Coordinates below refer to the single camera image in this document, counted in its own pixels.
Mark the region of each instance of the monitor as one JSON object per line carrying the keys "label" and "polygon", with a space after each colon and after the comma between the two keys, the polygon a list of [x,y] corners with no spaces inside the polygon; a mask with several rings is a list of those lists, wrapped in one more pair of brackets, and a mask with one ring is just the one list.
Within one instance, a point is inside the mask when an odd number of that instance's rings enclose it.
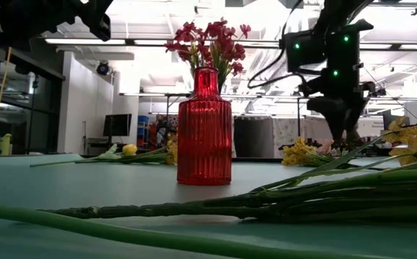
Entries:
{"label": "monitor", "polygon": [[104,136],[130,136],[130,125],[131,114],[106,115],[102,134]]}
{"label": "monitor", "polygon": [[[391,110],[382,112],[382,122],[384,124],[384,129],[385,130],[388,130],[389,124],[391,122],[393,122],[396,119],[399,119],[399,118],[402,117],[402,116],[392,115],[390,111]],[[410,118],[406,117],[405,120],[403,120],[403,123],[405,123],[405,125],[409,125],[410,124]]]}

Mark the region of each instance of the table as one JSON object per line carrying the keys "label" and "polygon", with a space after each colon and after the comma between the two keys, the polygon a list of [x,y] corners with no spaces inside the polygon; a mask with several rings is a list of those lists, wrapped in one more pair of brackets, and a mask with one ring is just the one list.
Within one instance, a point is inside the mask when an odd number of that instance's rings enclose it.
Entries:
{"label": "table", "polygon": [[[75,206],[160,204],[232,196],[254,187],[296,176],[308,168],[277,163],[234,163],[229,186],[181,186],[176,167],[167,165],[30,164],[74,160],[78,155],[0,158],[0,204],[32,209]],[[379,158],[363,158],[363,165]],[[304,183],[337,179],[322,176]],[[377,258],[417,258],[417,227],[354,225],[290,225],[244,222],[233,217],[180,216],[95,219],[146,230],[204,235],[255,245],[376,255]],[[100,240],[61,230],[0,220],[0,258],[222,258]]]}

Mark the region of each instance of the red glass vase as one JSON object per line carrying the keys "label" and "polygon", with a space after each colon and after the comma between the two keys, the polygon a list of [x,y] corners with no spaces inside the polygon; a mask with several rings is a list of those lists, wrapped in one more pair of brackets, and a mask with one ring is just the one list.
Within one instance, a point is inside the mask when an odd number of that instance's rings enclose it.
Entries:
{"label": "red glass vase", "polygon": [[232,112],[218,91],[218,70],[194,70],[194,92],[179,104],[178,183],[230,183]]}

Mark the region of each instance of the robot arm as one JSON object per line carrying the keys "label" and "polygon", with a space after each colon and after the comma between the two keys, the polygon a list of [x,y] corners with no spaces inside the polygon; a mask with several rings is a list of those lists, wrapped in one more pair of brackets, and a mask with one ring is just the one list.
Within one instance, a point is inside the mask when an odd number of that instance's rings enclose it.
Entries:
{"label": "robot arm", "polygon": [[39,34],[56,32],[76,17],[101,40],[109,40],[110,18],[105,14],[113,0],[0,0],[0,47],[30,50],[29,40]]}
{"label": "robot arm", "polygon": [[[321,113],[330,127],[334,140],[340,140],[344,130],[353,132],[367,101],[364,91],[374,91],[372,82],[360,84],[359,33],[373,29],[364,20],[349,24],[373,0],[326,0],[313,29],[291,32],[283,36],[287,51],[288,71],[319,75],[299,86],[307,97],[320,92],[321,97],[308,101],[308,109]],[[303,65],[322,63],[322,71],[309,71]]]}

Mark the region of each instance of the security camera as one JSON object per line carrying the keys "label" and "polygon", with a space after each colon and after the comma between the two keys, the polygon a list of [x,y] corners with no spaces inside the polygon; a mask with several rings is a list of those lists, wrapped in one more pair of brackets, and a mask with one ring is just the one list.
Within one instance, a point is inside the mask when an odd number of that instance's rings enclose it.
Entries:
{"label": "security camera", "polygon": [[109,61],[101,60],[96,68],[96,72],[101,76],[107,76],[110,74],[111,69],[109,67]]}

